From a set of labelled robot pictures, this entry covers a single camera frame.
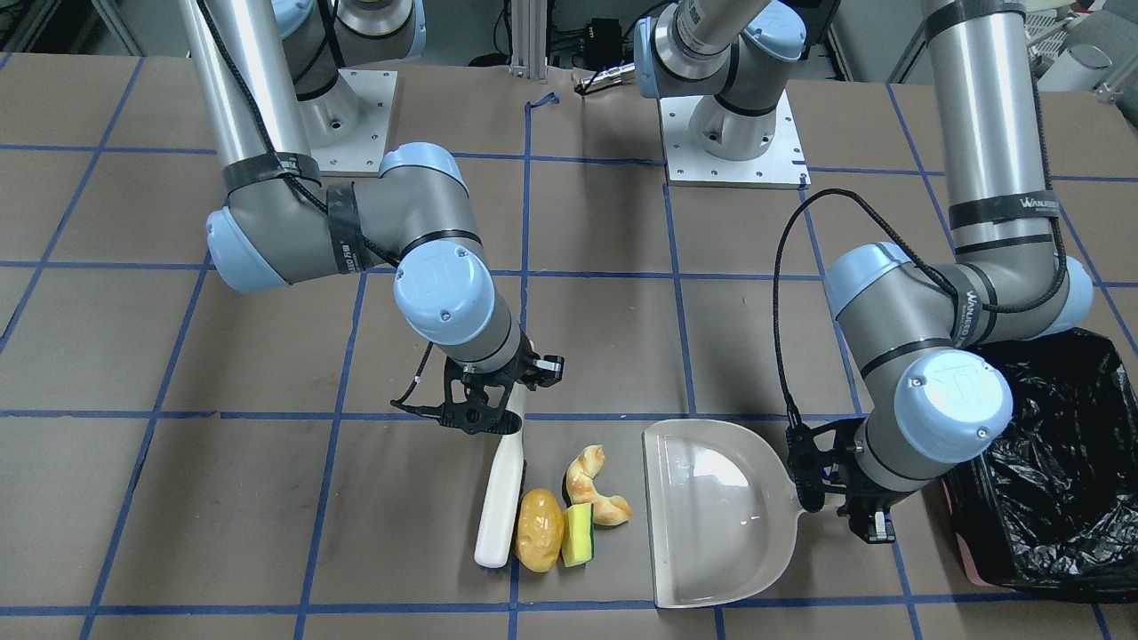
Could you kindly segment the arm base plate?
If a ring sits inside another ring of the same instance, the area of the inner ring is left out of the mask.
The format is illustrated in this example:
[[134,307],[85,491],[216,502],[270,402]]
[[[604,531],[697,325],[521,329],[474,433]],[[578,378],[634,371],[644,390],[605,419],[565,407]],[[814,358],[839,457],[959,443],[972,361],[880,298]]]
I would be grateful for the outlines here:
[[387,149],[398,73],[341,69],[324,95],[302,100],[310,156],[324,175],[374,174]]
[[786,92],[760,116],[727,110],[712,96],[658,101],[673,186],[799,189],[813,183]]

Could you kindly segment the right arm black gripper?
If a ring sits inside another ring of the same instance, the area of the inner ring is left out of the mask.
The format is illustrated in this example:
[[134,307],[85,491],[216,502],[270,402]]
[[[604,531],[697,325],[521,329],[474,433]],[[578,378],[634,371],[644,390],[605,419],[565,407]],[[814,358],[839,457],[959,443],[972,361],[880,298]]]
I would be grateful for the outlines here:
[[564,356],[537,356],[525,336],[516,356],[492,372],[473,372],[447,356],[440,425],[468,435],[513,435],[523,427],[523,418],[508,408],[517,381],[523,381],[526,388],[551,388],[563,379]]

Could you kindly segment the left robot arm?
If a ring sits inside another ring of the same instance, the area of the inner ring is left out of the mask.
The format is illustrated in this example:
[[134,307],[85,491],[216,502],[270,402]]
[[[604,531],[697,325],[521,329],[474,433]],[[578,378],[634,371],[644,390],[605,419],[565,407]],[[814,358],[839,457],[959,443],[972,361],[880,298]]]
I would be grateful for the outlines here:
[[[1008,425],[1008,381],[974,346],[1067,331],[1092,305],[1058,227],[1025,17],[1021,1],[924,5],[954,260],[934,266],[892,229],[887,243],[846,252],[822,287],[874,408],[830,424],[836,446],[820,452],[784,397],[802,508],[846,495],[838,512],[869,544],[894,542],[894,503],[975,459]],[[805,22],[776,1],[675,1],[633,36],[641,95],[696,97],[686,140],[735,163],[772,150],[803,51]]]

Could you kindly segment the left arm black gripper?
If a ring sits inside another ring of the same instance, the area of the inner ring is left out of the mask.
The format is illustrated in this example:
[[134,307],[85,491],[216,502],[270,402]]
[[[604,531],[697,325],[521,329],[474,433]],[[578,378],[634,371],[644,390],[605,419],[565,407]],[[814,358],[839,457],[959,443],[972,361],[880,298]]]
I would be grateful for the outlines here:
[[808,427],[791,418],[786,429],[789,477],[805,512],[818,512],[830,494],[846,495],[838,515],[866,543],[894,543],[891,507],[881,504],[881,486],[856,460],[856,433],[864,418],[840,419]]

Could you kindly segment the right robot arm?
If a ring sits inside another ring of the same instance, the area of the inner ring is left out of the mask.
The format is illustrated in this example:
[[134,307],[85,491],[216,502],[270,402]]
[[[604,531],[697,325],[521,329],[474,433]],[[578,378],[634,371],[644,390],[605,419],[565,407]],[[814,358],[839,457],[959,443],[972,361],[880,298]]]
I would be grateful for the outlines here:
[[564,358],[533,351],[497,292],[454,157],[404,143],[372,179],[325,188],[269,1],[180,8],[226,189],[204,224],[225,284],[269,292],[388,264],[402,315],[446,356],[440,405],[395,407],[468,434],[519,432],[513,389],[556,385]]

